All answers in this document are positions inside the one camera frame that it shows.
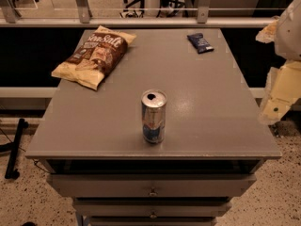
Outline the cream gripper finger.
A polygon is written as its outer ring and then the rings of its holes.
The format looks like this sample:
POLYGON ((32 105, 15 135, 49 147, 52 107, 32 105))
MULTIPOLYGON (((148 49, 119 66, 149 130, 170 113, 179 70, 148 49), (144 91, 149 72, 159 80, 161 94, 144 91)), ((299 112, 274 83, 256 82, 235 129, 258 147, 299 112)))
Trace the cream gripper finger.
POLYGON ((264 125, 280 121, 301 98, 301 62, 287 60, 267 74, 258 120, 264 125))
POLYGON ((273 21, 263 28, 257 35, 255 40, 262 43, 270 43, 275 40, 277 30, 277 20, 273 21))

